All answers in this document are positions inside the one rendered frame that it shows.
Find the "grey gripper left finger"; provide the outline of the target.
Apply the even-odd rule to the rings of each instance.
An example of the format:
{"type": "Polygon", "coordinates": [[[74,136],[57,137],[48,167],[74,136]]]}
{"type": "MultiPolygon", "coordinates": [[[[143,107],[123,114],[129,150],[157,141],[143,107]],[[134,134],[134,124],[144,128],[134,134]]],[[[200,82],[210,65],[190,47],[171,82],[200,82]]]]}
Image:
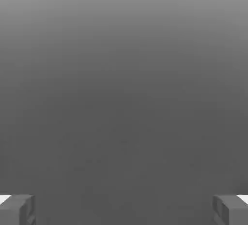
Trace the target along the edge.
{"type": "Polygon", "coordinates": [[[0,225],[36,225],[35,196],[0,195],[0,225]]]}

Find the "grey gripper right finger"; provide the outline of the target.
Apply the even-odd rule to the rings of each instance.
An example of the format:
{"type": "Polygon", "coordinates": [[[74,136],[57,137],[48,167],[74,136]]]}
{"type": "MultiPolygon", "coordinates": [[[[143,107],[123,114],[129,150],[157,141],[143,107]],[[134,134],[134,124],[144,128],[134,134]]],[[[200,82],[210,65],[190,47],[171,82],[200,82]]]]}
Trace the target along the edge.
{"type": "Polygon", "coordinates": [[[212,208],[216,225],[248,225],[248,195],[214,195],[212,208]]]}

